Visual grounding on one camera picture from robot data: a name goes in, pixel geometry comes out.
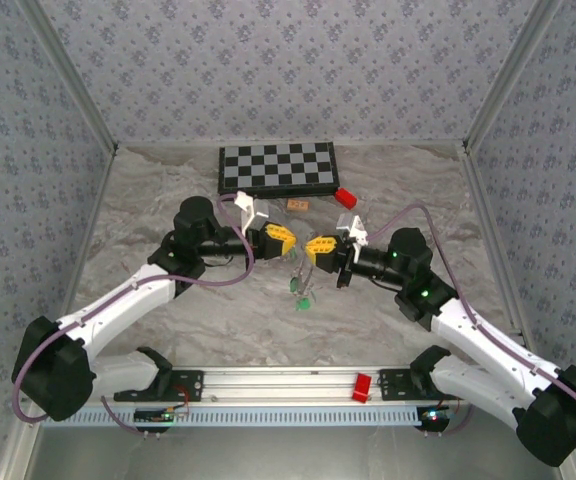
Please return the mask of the black grey checkerboard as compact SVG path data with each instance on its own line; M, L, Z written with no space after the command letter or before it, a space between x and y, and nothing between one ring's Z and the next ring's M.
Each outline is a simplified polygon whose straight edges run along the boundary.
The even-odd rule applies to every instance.
M331 142L226 146L219 149L220 195L261 199L328 196L340 188Z

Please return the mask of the black right mount plate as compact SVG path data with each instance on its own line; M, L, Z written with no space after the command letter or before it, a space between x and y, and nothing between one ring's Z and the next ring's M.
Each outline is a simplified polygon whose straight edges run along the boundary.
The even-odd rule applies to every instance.
M413 382L410 368L386 368L378 371L378 386L383 401L439 401L442 395Z

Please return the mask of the small circuit board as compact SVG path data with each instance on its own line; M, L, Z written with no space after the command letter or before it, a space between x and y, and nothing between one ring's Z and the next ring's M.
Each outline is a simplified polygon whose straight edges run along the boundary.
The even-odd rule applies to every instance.
M137 408L133 414L133 422L172 424L175 421L175 411L167 408Z
M421 422L420 428L432 431L443 431L450 423L448 407L419 407L417 416Z

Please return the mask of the aluminium frame post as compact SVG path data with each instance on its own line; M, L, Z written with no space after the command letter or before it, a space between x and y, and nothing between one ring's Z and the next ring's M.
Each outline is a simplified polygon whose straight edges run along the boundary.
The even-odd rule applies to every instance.
M38 43L49 57L92 134L104 151L113 157L117 144L40 1L14 1L37 37Z
M473 157L499 115L524 68L539 46L563 0L535 0L506 59L464 138L465 152Z

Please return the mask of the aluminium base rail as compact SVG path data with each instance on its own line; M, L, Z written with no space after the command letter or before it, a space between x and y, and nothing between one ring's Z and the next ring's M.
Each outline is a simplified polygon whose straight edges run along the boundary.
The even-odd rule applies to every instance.
M203 392L200 402L191 407L226 406L358 406L352 392L358 373L372 377L369 405L383 404L378 386L381 366L250 366L250 367L177 367L175 370L202 370ZM114 392L135 390L120 376L121 384ZM168 402L116 402L114 393L103 396L111 405L175 405Z

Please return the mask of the red block on rail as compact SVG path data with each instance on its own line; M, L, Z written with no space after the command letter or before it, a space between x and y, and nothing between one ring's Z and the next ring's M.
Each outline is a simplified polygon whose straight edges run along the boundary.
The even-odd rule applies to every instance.
M369 401L372 377L364 373L358 373L352 392L352 400L365 404Z

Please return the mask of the black left mount plate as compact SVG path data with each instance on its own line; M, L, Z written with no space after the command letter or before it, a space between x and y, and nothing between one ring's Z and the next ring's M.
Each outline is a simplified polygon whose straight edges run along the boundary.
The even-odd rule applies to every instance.
M169 370L159 372L145 390L115 393L116 402L200 402L203 392L202 370Z

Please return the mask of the black mount plate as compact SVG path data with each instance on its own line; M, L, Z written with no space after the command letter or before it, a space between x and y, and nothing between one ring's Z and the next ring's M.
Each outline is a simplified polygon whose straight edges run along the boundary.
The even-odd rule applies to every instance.
M442 395L413 382L410 368L386 368L378 371L378 386L383 401L439 401Z
M145 390L115 393L116 402L200 402L203 392L202 370L169 370L159 372Z

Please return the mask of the aluminium side rail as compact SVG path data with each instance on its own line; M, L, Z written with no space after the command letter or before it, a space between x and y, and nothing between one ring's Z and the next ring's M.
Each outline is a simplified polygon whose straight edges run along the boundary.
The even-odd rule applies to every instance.
M481 227L483 241L503 304L504 314L514 327L521 330L527 348L537 352L538 348L530 329L517 282L515 281L477 162L473 160L468 147L462 142L457 143L457 153L463 164L464 179L470 191L473 207ZM576 451L562 463L559 467L559 472L562 480L576 480Z
M109 175L117 155L117 150L118 146L115 145L108 165L105 167L103 176L101 177L101 183L92 206L91 216L83 237L83 243L75 262L74 273L69 282L64 303L59 310L61 315L69 313L74 304L86 258L90 250L94 228L108 184ZM17 418L13 419L6 443L4 444L4 448L0 454L0 480L25 479L33 449L41 428L42 425L40 423L27 424Z

